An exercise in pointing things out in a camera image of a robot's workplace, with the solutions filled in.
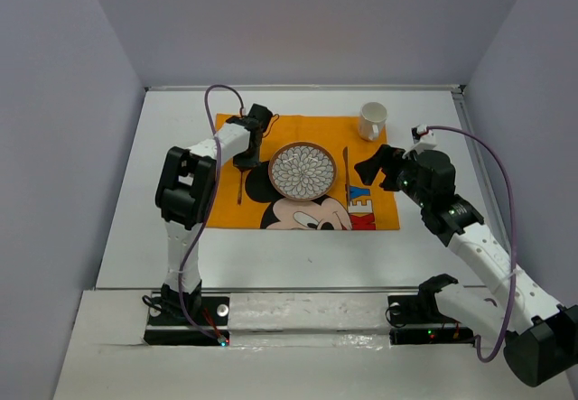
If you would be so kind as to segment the copper knife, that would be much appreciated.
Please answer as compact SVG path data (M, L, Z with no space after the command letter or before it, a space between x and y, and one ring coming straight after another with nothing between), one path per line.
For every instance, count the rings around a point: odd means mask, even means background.
M349 168L349 148L345 146L342 150L342 158L344 162L345 173L345 192L346 192L346 207L349 210L350 206L350 168Z

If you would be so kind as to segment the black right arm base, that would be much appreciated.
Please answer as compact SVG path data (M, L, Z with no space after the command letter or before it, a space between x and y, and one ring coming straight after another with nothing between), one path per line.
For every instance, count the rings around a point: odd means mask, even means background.
M474 334L467 326L439 312L437 294L458 280L439 274L421 283L414 294L387 297L385 317L393 346L473 344Z

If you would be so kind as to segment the orange cartoon cloth placemat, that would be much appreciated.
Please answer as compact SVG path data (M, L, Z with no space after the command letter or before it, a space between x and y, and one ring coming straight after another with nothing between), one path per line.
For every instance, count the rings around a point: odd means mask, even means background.
M400 222L394 195L377 183L362 184L353 166L369 158L387 140L362 140L353 116L278 116L261 146L261 164L244 172L243 200L237 204L240 171L226 163L221 171L217 198L210 213L211 228L306 230L398 230ZM329 192L310 201L289 200L271 184L268 164L280 148L310 142L324 147L337 166L336 182ZM350 206L346 207L342 150L349 148Z

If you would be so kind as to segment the white ceramic mug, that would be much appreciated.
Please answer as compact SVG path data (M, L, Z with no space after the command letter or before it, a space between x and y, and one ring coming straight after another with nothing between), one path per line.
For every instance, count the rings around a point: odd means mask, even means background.
M359 111L359 136L370 142L377 141L385 128L388 112L379 102L368 102Z

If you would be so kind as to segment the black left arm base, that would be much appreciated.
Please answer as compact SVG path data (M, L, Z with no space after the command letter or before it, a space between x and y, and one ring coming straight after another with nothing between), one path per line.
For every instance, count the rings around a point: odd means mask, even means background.
M141 297L147 307L143 341L150 346L227 347L230 343L228 295L205 295L193 324L177 305L163 303L159 292Z

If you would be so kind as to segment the patterned ceramic plate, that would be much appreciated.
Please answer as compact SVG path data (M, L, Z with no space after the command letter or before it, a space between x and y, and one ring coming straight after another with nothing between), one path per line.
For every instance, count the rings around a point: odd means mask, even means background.
M275 152L269 160L268 176L285 198L310 201L329 192L337 178L337 166L324 147L295 142Z

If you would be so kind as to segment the copper fork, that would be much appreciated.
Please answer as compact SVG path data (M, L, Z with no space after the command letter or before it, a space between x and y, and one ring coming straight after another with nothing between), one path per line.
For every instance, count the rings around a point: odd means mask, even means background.
M239 183L238 183L238 195L237 204L240 206L243 200L243 185L244 185L244 172L239 173Z

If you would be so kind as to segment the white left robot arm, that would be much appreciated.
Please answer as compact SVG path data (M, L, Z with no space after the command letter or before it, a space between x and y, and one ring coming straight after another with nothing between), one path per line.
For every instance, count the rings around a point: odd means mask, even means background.
M161 305L178 322L194 321L200 312L200 232L216 195L218 173L228 161L242 172L259 165L263 135L272 118L272 111L255 104L246 116L227 118L211 138L167 152L155 193L168 242Z

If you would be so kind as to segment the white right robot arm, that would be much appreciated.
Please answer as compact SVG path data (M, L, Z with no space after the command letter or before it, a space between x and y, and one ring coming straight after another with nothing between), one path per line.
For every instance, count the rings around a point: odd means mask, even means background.
M577 363L577 308L543 290L493 237L481 214L455 190L455 168L436 150L406 152L388 144L354 167L365 185L384 175L385 191L401 191L421 210L425 227L458 256L491 293L475 303L455 282L419 294L417 313L468 326L475 341L495 344L510 370L536 387Z

